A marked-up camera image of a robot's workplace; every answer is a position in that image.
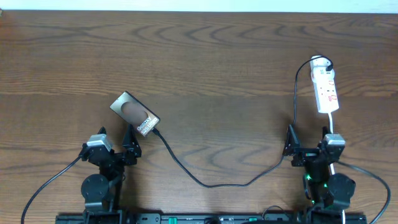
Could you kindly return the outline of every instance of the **wire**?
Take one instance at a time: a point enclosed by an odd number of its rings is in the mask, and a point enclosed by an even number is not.
[[[268,210],[269,210],[270,208],[279,208],[279,209],[281,209],[281,210],[283,211],[283,213],[286,215],[286,217],[287,217],[288,219],[290,219],[290,217],[287,215],[287,213],[285,212],[285,210],[284,210],[282,207],[280,207],[280,206],[278,206],[278,205],[272,205],[272,206],[268,207],[267,209],[265,209],[264,212],[262,213],[261,218],[262,218],[263,220],[265,219],[265,216],[266,216],[266,214],[267,214],[267,212],[268,212]]]
[[[204,184],[202,181],[198,180],[193,174],[191,174],[191,172],[189,172],[189,170],[179,161],[179,159],[177,159],[177,157],[175,156],[175,154],[173,153],[173,150],[170,148],[169,144],[167,144],[167,141],[163,138],[163,136],[161,135],[161,133],[159,132],[159,130],[157,130],[156,128],[153,129],[154,134],[156,134],[158,137],[160,137],[160,139],[163,141],[164,145],[166,146],[168,152],[170,153],[170,155],[172,156],[173,160],[181,167],[181,169],[183,169],[197,184],[201,185],[202,187],[206,187],[206,188],[215,188],[215,187],[247,187],[249,185],[251,185],[253,182],[255,182],[257,179],[259,179],[260,177],[262,177],[263,175],[266,175],[268,173],[270,173],[271,171],[273,171],[274,169],[278,168],[282,161],[284,160],[284,156],[282,156],[280,158],[280,161],[278,162],[278,164],[276,164],[275,166],[271,167],[270,169],[265,170],[264,172],[262,172],[261,174],[257,175],[255,178],[253,178],[252,180],[250,180],[248,183],[246,184],[216,184],[216,185],[208,185],[208,184]]]
[[[329,115],[329,132],[333,134],[333,118],[331,117],[331,112],[329,112],[328,115]]]
[[[296,79],[295,79],[295,83],[294,83],[294,97],[293,97],[293,111],[294,111],[294,118],[293,118],[293,128],[294,128],[294,126],[295,126],[295,124],[296,124],[296,104],[297,104],[297,99],[296,99],[296,96],[297,96],[297,79],[298,79],[298,77],[299,77],[299,72],[300,72],[300,70],[302,69],[302,67],[304,67],[304,65],[306,65],[307,63],[309,63],[309,62],[311,62],[312,60],[315,60],[315,59],[318,59],[318,58],[325,58],[325,59],[327,59],[327,60],[329,60],[330,61],[330,65],[328,66],[328,68],[333,68],[333,62],[328,58],[328,57],[326,57],[326,56],[319,56],[319,57],[315,57],[315,58],[311,58],[310,60],[307,60],[306,62],[304,62],[301,66],[300,66],[300,68],[298,68],[298,70],[297,70],[297,72],[296,72]]]
[[[58,174],[56,174],[55,176],[53,176],[50,180],[48,180],[46,183],[44,183],[39,189],[36,190],[35,194],[33,194],[33,196],[30,198],[30,200],[28,201],[28,203],[25,206],[24,212],[22,212],[22,216],[21,216],[21,224],[25,223],[25,216],[26,216],[26,212],[27,209],[29,208],[29,206],[31,205],[31,203],[33,202],[33,200],[36,198],[36,196],[49,184],[51,183],[53,180],[55,180],[57,177],[61,176],[64,172],[66,172],[69,168],[71,168],[73,165],[75,165],[77,163],[77,161],[79,161],[79,159],[81,158],[81,156],[79,155],[73,162],[71,162],[68,166],[66,166],[66,168],[64,168],[63,170],[61,170]]]
[[[386,202],[385,202],[383,208],[382,208],[382,209],[380,210],[380,212],[378,213],[378,215],[376,215],[376,217],[374,217],[374,219],[369,223],[369,224],[375,224],[375,223],[379,220],[379,218],[383,215],[383,213],[387,210],[387,207],[388,207],[388,205],[390,204],[390,200],[391,200],[391,190],[390,190],[390,187],[388,186],[388,184],[386,183],[386,181],[384,181],[382,178],[380,178],[380,177],[377,176],[376,174],[373,174],[372,172],[369,172],[369,171],[367,171],[367,170],[365,170],[365,169],[362,169],[362,168],[360,168],[360,167],[358,167],[358,166],[354,166],[354,165],[351,165],[351,164],[347,164],[347,163],[345,163],[345,162],[340,162],[340,161],[338,161],[337,163],[339,163],[340,165],[346,166],[346,167],[348,167],[348,168],[351,168],[351,169],[353,169],[353,170],[359,171],[359,172],[361,172],[361,173],[363,173],[363,174],[366,174],[366,175],[368,175],[368,176],[370,176],[370,177],[375,178],[376,180],[380,181],[380,183],[382,183],[382,184],[384,185],[384,187],[386,188],[386,190],[387,190],[387,199],[386,199]]]
[[[346,212],[344,210],[341,211],[341,222],[346,224]]]
[[[333,164],[330,164],[329,168],[330,168],[330,174],[334,175],[335,174],[335,167],[333,166]]]

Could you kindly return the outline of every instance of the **white wall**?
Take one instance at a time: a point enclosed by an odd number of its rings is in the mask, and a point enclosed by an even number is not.
[[[0,7],[3,10],[398,13],[398,0],[1,0]]]

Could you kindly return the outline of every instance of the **white power strip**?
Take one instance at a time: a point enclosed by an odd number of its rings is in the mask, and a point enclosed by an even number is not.
[[[315,98],[319,113],[331,113],[338,109],[337,92],[335,86],[335,71],[326,71],[331,62],[325,58],[318,58],[310,62],[311,79],[315,90]]]

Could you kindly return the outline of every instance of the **wood grain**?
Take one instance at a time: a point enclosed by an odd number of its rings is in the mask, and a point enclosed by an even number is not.
[[[347,140],[342,161],[385,179],[398,206],[396,15],[6,11],[0,18],[0,222],[19,222],[30,196],[105,126],[116,145],[126,124],[109,105],[130,91],[157,113],[176,155],[209,184],[245,183],[280,157],[292,122],[294,74],[315,54],[333,59]],[[298,83],[298,133],[313,146],[327,124],[306,67]],[[163,212],[298,209],[301,175],[285,161],[246,188],[204,189],[154,135],[139,139],[122,204]],[[382,185],[337,166],[357,189],[349,211],[371,220]],[[35,199],[27,223],[81,212],[80,185],[97,168],[79,162]]]

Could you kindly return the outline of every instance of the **black cable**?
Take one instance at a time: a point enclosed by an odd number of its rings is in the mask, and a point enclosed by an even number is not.
[[[21,224],[25,223],[25,216],[26,216],[26,212],[27,209],[29,208],[29,206],[31,205],[31,203],[33,202],[33,199],[36,198],[36,196],[49,184],[51,183],[53,180],[55,180],[57,177],[61,176],[64,172],[66,172],[69,168],[71,168],[73,165],[75,165],[75,163],[77,163],[77,161],[79,161],[79,159],[81,158],[81,156],[78,156],[73,162],[71,162],[66,168],[64,168],[63,170],[61,170],[58,174],[56,174],[55,176],[53,176],[50,180],[48,180],[46,183],[44,183],[39,189],[36,190],[35,194],[33,194],[33,196],[30,198],[30,200],[28,201],[28,203],[25,206],[24,212],[22,212],[22,216],[21,216]]]
[[[261,218],[262,218],[263,220],[264,220],[264,218],[265,218],[265,216],[266,216],[266,214],[267,214],[267,212],[268,212],[268,210],[269,210],[270,208],[279,208],[279,209],[281,209],[282,212],[285,213],[286,217],[287,217],[288,219],[290,219],[290,217],[287,215],[287,213],[285,212],[285,210],[284,210],[282,207],[280,207],[280,206],[278,206],[278,205],[271,205],[270,207],[268,207],[267,209],[265,209],[264,212],[262,213]]]
[[[384,185],[384,187],[386,188],[386,190],[387,190],[387,200],[386,200],[386,202],[385,202],[383,208],[382,208],[382,209],[380,210],[380,212],[378,213],[378,215],[376,215],[376,217],[374,217],[374,219],[373,219],[369,224],[374,224],[374,223],[376,223],[377,220],[378,220],[378,219],[383,215],[383,213],[387,210],[387,207],[388,207],[388,205],[390,204],[390,200],[391,200],[391,190],[390,190],[390,187],[388,186],[388,184],[386,183],[386,181],[384,181],[383,179],[381,179],[378,175],[373,174],[372,172],[369,172],[369,171],[367,171],[367,170],[365,170],[365,169],[362,169],[362,168],[360,168],[360,167],[357,167],[357,166],[354,166],[354,165],[351,165],[351,164],[347,164],[347,163],[345,163],[345,162],[340,162],[340,161],[338,161],[337,163],[339,163],[340,165],[346,166],[346,167],[348,167],[348,168],[351,168],[351,169],[353,169],[353,170],[359,171],[359,172],[361,172],[361,173],[363,173],[363,174],[366,174],[366,175],[368,175],[368,176],[370,176],[370,177],[375,178],[376,180],[380,181],[380,182]]]
[[[300,66],[300,68],[298,68],[298,70],[296,72],[296,80],[295,80],[295,83],[294,83],[294,97],[293,97],[294,118],[293,118],[293,128],[294,128],[294,125],[296,124],[296,104],[297,104],[296,95],[297,95],[297,79],[299,77],[299,72],[302,69],[302,67],[304,67],[304,65],[306,65],[307,63],[311,62],[312,60],[315,60],[315,59],[318,59],[318,58],[325,58],[325,59],[330,61],[330,65],[327,66],[326,71],[331,71],[333,69],[333,62],[326,56],[319,56],[319,57],[311,58],[310,60],[307,60],[306,62],[304,62]]]
[[[270,173],[271,171],[273,171],[274,169],[278,168],[282,161],[284,160],[284,156],[282,156],[280,158],[280,161],[278,162],[278,164],[276,164],[275,166],[271,167],[270,169],[265,170],[264,172],[262,172],[261,174],[257,175],[255,178],[253,178],[252,180],[250,180],[248,183],[246,184],[216,184],[216,185],[207,185],[204,184],[202,181],[198,180],[193,174],[191,174],[191,172],[189,172],[189,170],[177,159],[177,157],[175,156],[175,154],[173,153],[173,150],[170,148],[169,144],[167,144],[167,141],[163,138],[163,136],[160,134],[159,130],[157,130],[156,128],[153,129],[153,132],[160,137],[160,139],[163,141],[164,145],[166,146],[168,152],[170,153],[170,155],[172,156],[173,160],[181,167],[181,169],[183,169],[197,184],[201,185],[202,187],[206,187],[206,188],[215,188],[215,187],[247,187],[249,185],[251,185],[254,181],[256,181],[258,178],[262,177],[263,175],[266,175],[268,173]]]

